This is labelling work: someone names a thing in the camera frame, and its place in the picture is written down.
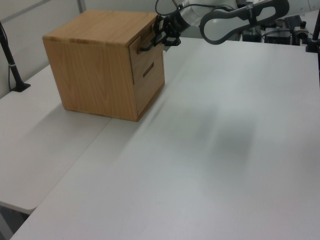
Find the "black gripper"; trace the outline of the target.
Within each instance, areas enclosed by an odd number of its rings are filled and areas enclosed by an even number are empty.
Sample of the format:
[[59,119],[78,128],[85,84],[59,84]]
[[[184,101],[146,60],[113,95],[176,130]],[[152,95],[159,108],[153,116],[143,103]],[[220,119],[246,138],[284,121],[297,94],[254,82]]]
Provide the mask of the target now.
[[153,25],[153,31],[155,34],[151,39],[151,45],[153,47],[163,44],[166,47],[176,47],[181,44],[179,32],[179,24],[176,21],[178,11],[174,11],[168,16],[162,17],[157,15]]

